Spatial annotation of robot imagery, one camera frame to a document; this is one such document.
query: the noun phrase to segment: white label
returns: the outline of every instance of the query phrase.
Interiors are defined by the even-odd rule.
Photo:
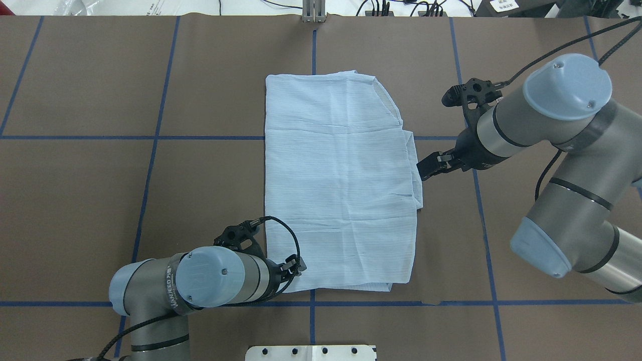
[[[490,4],[492,5],[492,8],[495,9],[495,11],[498,13],[507,12],[509,10],[519,8],[519,5],[517,5],[515,0],[492,0]]]

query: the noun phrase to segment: gray robotic arm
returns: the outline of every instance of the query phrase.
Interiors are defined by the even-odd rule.
[[[295,240],[297,253],[284,263],[266,258],[253,237],[267,220],[281,223]],[[129,316],[138,327],[132,332],[132,354],[125,359],[189,361],[188,314],[224,304],[267,301],[305,269],[294,233],[269,216],[226,228],[212,246],[124,266],[112,278],[109,300],[117,313]]]
[[[608,74],[579,54],[556,58],[519,91],[487,105],[500,96],[496,85],[477,79],[446,93],[444,105],[463,105],[470,126],[454,149],[417,165],[422,179],[484,170],[549,141],[567,156],[511,239],[512,250],[553,277],[575,270],[642,302],[642,240],[605,220],[627,187],[642,186],[642,117],[611,99]]]

